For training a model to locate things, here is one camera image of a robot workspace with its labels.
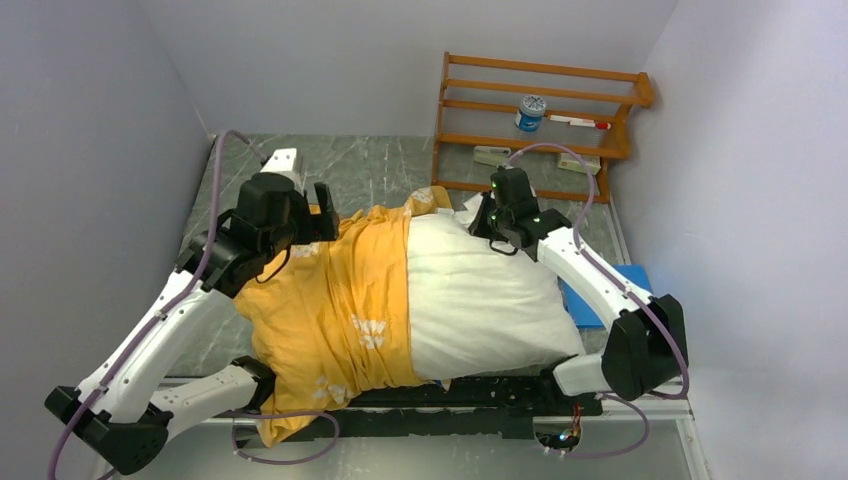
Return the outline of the white pillow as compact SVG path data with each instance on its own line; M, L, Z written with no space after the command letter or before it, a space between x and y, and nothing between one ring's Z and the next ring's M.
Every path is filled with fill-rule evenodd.
M525 253L469 234L473 214L409 224L411 361L423 380L509 372L585 352L557 276Z

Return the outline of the blue and orange pillowcase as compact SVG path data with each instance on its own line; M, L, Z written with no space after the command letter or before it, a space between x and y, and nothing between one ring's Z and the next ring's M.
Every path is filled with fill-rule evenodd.
M276 375L261 406L266 446L365 391L422 384L411 360L410 222L450 205L446 190L432 186L401 207L358 211L341 222L337 240L279 254L237 294L256 357Z

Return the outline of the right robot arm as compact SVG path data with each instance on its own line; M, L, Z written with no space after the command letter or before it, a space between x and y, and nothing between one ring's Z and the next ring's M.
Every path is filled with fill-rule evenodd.
M684 314L671 295L661 297L629 281L581 239L555 209L541 210L527 174L500 167L470 228L474 236L509 243L515 252L554 272L595 313L607 332L604 350L557 363L539 391L542 406L562 414L578 395L615 394L632 401L659 395L679 377L688 393Z

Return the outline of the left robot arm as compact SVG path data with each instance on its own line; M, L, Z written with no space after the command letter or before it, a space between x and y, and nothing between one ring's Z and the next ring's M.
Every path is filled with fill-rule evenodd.
M58 386L46 408L64 423L62 438L94 450L111 474L145 468L182 432L216 416L259 418L277 400L275 373L249 356L217 373L165 389L161 383L197 329L218 305L293 246L333 241L339 216L330 188L317 200L283 174L253 175L236 206L210 206L210 225L179 255L159 298L114 353L77 386Z

